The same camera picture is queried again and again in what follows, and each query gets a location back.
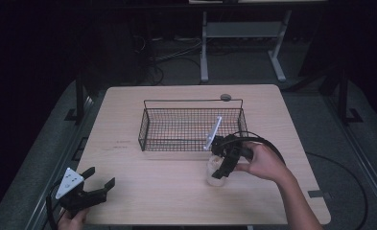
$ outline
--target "wire basket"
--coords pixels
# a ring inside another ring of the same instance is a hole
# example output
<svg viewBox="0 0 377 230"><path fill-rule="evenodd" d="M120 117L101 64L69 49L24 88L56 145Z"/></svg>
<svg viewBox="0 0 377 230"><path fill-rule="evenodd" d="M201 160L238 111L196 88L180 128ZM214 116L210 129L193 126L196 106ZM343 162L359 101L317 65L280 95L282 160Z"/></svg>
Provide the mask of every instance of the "wire basket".
<svg viewBox="0 0 377 230"><path fill-rule="evenodd" d="M148 103L157 107L149 108ZM204 151L218 116L222 121L217 135L247 131L242 105L243 100L146 100L138 138L141 150Z"/></svg>

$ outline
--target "metal frame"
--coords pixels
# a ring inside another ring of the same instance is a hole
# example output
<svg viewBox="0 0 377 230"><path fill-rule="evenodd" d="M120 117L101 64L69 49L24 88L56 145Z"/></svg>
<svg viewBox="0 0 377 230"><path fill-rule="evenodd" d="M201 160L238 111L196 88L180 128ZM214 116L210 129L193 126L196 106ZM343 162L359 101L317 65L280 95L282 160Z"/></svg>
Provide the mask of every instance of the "metal frame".
<svg viewBox="0 0 377 230"><path fill-rule="evenodd" d="M208 82L206 43L208 37L276 37L277 42L269 53L272 67L279 81L286 77L278 61L278 53L287 31L292 11L287 10L280 22L207 22L206 11L202 20L202 51L200 54L200 81Z"/></svg>

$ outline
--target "table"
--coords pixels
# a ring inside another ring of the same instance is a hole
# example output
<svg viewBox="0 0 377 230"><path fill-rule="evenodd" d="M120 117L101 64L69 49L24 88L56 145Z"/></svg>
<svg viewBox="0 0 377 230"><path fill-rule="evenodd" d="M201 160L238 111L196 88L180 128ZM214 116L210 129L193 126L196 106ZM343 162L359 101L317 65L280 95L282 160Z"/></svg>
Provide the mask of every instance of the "table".
<svg viewBox="0 0 377 230"><path fill-rule="evenodd" d="M215 4L223 1L197 1L190 0L191 4ZM276 2L272 0L242 0L238 3L263 3ZM296 2L326 2L326 0L298 0ZM283 43L284 35L290 21L292 11L286 10L281 21L269 22L208 22L206 19L206 11L203 13L202 21L202 49L200 53L200 80L208 82L208 66L206 56L206 44L208 37L275 37L276 43L272 50L269 50L269 58L274 69L275 75L279 81L285 81L286 76L281 68L278 60L278 53Z"/></svg>
<svg viewBox="0 0 377 230"><path fill-rule="evenodd" d="M247 130L281 151L320 223L330 221L279 89L275 85L196 85L113 87L106 92L77 171L96 167L86 191L116 186L107 202L91 209L87 222L109 225L286 224L276 185L245 172L233 172L222 187L206 182L210 152L142 151L138 134L144 100L243 99Z"/></svg>

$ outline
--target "dark floor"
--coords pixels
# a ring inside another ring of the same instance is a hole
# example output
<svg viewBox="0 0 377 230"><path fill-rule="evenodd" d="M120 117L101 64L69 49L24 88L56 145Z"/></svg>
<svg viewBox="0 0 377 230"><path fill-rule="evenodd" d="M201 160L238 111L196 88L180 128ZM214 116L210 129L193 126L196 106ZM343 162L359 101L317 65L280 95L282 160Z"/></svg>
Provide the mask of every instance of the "dark floor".
<svg viewBox="0 0 377 230"><path fill-rule="evenodd" d="M192 44L157 41L155 45L158 56L162 57ZM271 83L287 88L304 80L297 74L308 45L302 42L287 42L283 45L280 61L288 78L285 82L278 82L275 78L267 54L271 46L269 42L256 42L251 45L251 49L232 49L230 46L226 52L211 53L208 84ZM150 67L151 74L139 85L157 84L157 87L162 87L199 84L199 57L196 53L161 62L157 65L156 74ZM326 193L325 201L332 221L324 228L377 229L377 184L372 181L373 175L367 172L367 165L360 160L363 154L368 159L367 164L377 174L377 114L362 91L349 83L348 108L356 109L363 121L345 126L336 112L338 90L331 96L322 96L318 92L322 81L323 78L296 92L283 93L283 97L318 184ZM73 121L64 121L68 110L76 107L75 83L68 85L0 204L0 229L42 228L46 218L44 196L57 178L53 173L62 173L66 167L76 168L78 165L77 161L72 160L73 155L77 153L79 143L89 135L106 91L96 89L96 92L85 103L82 122L75 126ZM287 229L287 226L253 227ZM87 225L85 229L131 227Z"/></svg>

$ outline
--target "basket handle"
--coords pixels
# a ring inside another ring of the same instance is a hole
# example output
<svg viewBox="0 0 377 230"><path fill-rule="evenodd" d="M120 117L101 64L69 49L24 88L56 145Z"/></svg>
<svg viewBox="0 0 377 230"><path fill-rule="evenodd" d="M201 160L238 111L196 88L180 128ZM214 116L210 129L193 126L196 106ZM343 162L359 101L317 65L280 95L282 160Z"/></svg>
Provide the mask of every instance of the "basket handle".
<svg viewBox="0 0 377 230"><path fill-rule="evenodd" d="M192 102L240 102L240 108L243 108L243 99L231 99L229 101L220 99L203 99L203 100L144 100L144 108L147 109L147 103L192 103Z"/></svg>

